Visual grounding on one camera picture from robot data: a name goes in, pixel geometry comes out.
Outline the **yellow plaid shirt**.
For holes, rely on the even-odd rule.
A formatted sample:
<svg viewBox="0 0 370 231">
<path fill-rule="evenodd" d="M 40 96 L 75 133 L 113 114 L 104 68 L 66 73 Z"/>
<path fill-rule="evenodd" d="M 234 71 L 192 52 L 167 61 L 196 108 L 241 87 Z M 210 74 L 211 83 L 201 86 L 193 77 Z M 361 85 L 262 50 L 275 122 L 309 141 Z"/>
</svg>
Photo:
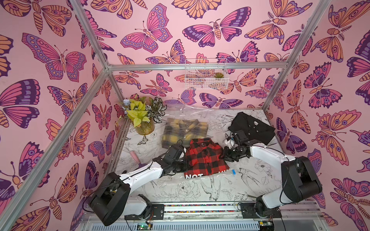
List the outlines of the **yellow plaid shirt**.
<svg viewBox="0 0 370 231">
<path fill-rule="evenodd" d="M 182 141 L 184 147 L 189 147 L 193 139 L 207 137 L 208 123 L 194 120 L 167 119 L 162 135 L 161 146 L 168 149 L 171 145 Z"/>
</svg>

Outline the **red black plaid shirt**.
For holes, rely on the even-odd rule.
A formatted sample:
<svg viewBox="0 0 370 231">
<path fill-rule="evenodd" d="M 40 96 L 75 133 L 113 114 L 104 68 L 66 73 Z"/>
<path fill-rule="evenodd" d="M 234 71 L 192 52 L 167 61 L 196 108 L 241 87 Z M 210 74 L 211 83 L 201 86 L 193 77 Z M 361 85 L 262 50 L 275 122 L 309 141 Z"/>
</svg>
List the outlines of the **red black plaid shirt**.
<svg viewBox="0 0 370 231">
<path fill-rule="evenodd" d="M 227 163 L 221 159 L 222 152 L 222 146 L 210 138 L 193 139 L 185 155 L 190 165 L 184 173 L 185 178 L 210 176 L 229 170 Z"/>
</svg>

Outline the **clear plastic vacuum bag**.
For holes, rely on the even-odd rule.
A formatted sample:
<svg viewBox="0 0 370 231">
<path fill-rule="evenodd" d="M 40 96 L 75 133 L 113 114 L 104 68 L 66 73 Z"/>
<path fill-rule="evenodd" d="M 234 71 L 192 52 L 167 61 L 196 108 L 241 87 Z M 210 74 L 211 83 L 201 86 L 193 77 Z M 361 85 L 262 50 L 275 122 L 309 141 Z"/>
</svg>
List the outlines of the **clear plastic vacuum bag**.
<svg viewBox="0 0 370 231">
<path fill-rule="evenodd" d="M 237 110 L 170 108 L 159 124 L 161 146 L 169 152 L 167 157 L 177 148 L 183 153 L 162 174 L 180 175 L 184 179 L 235 174 L 236 163 L 228 161 L 225 155 L 233 142 L 226 127 L 237 113 Z"/>
</svg>

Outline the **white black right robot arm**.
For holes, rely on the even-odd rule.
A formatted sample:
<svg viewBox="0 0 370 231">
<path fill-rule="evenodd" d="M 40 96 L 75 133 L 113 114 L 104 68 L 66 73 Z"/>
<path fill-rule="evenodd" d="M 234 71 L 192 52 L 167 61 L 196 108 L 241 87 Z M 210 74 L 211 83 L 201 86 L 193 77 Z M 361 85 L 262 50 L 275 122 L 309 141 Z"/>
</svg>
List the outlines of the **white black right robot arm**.
<svg viewBox="0 0 370 231">
<path fill-rule="evenodd" d="M 259 142 L 250 140 L 243 131 L 225 136 L 226 147 L 221 158 L 238 162 L 242 158 L 256 158 L 279 170 L 282 185 L 257 197 L 255 208 L 262 214 L 281 206 L 298 203 L 322 192 L 322 184 L 307 157 L 294 157 Z"/>
</svg>

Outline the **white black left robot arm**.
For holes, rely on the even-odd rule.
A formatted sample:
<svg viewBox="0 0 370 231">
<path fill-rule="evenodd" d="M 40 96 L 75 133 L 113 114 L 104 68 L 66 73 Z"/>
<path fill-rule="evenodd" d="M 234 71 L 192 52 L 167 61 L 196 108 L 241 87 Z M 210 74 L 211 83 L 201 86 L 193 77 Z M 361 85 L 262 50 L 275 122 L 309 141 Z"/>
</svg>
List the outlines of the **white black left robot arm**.
<svg viewBox="0 0 370 231">
<path fill-rule="evenodd" d="M 134 192 L 150 181 L 164 176 L 183 173 L 190 168 L 185 159 L 186 148 L 173 144 L 149 164 L 120 175 L 108 174 L 91 195 L 89 207 L 105 226 L 110 226 L 121 216 L 149 220 L 154 214 L 153 204 L 143 194 Z"/>
</svg>

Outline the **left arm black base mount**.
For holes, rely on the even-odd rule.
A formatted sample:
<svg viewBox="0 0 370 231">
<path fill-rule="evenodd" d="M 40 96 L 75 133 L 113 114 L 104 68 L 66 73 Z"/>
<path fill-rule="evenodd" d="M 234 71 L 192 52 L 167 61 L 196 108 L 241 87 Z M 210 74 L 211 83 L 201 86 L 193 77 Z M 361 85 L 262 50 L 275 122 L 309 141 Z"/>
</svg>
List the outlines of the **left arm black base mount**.
<svg viewBox="0 0 370 231">
<path fill-rule="evenodd" d="M 154 204 L 143 194 L 129 196 L 123 216 L 126 220 L 163 220 L 164 204 Z"/>
</svg>

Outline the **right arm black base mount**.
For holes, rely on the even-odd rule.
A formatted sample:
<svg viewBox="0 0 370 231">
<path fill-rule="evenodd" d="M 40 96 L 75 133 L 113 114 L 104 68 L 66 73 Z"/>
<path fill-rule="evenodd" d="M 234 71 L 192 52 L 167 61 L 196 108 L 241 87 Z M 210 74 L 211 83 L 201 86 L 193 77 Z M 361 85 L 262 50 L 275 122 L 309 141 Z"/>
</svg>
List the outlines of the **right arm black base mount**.
<svg viewBox="0 0 370 231">
<path fill-rule="evenodd" d="M 282 218 L 279 207 L 268 208 L 262 196 L 257 197 L 256 201 L 239 202 L 237 208 L 243 218 Z"/>
</svg>

